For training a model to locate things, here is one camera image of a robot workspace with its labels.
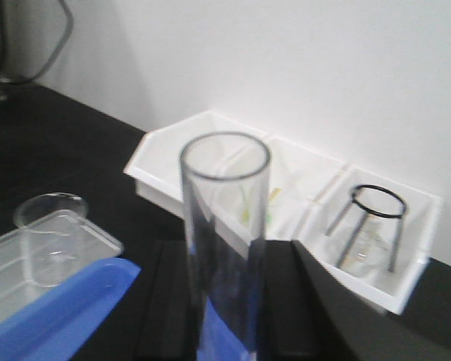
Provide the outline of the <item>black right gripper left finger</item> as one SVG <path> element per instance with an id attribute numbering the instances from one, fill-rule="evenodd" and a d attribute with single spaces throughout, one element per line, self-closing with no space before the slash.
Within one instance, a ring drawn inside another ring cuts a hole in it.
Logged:
<path id="1" fill-rule="evenodd" d="M 135 360 L 194 360 L 184 241 L 162 241 Z"/>

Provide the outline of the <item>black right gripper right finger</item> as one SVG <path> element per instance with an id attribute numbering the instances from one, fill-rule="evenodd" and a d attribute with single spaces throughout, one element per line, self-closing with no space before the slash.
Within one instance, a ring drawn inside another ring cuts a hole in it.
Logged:
<path id="1" fill-rule="evenodd" d="M 268 360 L 451 360 L 451 267 L 432 259 L 400 315 L 373 308 L 298 241 L 267 241 Z"/>

